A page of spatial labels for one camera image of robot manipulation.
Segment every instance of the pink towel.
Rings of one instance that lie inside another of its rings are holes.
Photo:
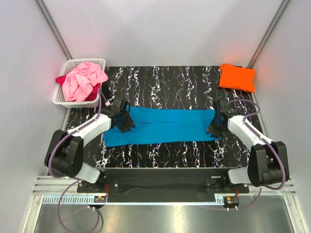
[[[108,80],[108,76],[98,64],[83,62],[66,75],[62,86],[66,101],[84,101],[98,83]]]

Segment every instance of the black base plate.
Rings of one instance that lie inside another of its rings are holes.
[[[233,188],[229,188],[229,189],[222,189],[221,188],[221,185],[216,185],[216,187],[213,187],[215,186],[216,183],[219,183],[220,181],[220,178],[206,178],[205,179],[205,185],[206,185],[206,192],[207,193],[210,193],[210,194],[217,194],[217,193],[232,193],[232,194],[236,194],[237,193],[237,189],[236,188],[239,188],[239,193],[249,193],[249,188],[248,186],[247,187],[244,187],[244,184],[238,184],[238,185],[235,185],[235,187]]]
[[[117,176],[106,177],[105,185],[108,185],[109,193],[118,193],[120,178]],[[106,188],[102,187],[101,189],[95,188],[92,184],[82,181],[81,185],[78,185],[77,193],[105,193]]]
[[[207,193],[206,178],[222,176],[229,168],[107,168],[108,202],[206,202],[215,201],[217,189]],[[79,193],[101,193],[89,185],[78,186]],[[241,187],[241,193],[248,188]]]

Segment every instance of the orange cloth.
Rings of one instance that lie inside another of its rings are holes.
[[[220,77],[219,87],[255,92],[253,84],[254,69],[224,64],[220,66],[220,70],[222,71],[222,75]]]

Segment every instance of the white wall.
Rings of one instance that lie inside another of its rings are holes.
[[[268,129],[288,150],[290,176],[311,229],[311,1],[293,0],[255,64]]]
[[[281,0],[45,0],[73,57],[246,66]]]
[[[35,1],[0,7],[0,232],[16,233],[64,109],[52,103],[65,57]]]

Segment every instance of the red cloth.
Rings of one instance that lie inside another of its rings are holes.
[[[63,83],[65,82],[65,79],[66,79],[66,75],[63,75],[63,76],[59,76],[58,78],[55,79],[55,81],[57,83],[59,83],[61,86],[63,86]],[[101,84],[98,83],[95,85],[95,87],[93,88],[93,91],[91,92],[91,94],[89,94],[89,96],[84,100],[84,101],[93,101],[96,99],[97,97],[97,92],[98,92],[98,89],[101,87]]]

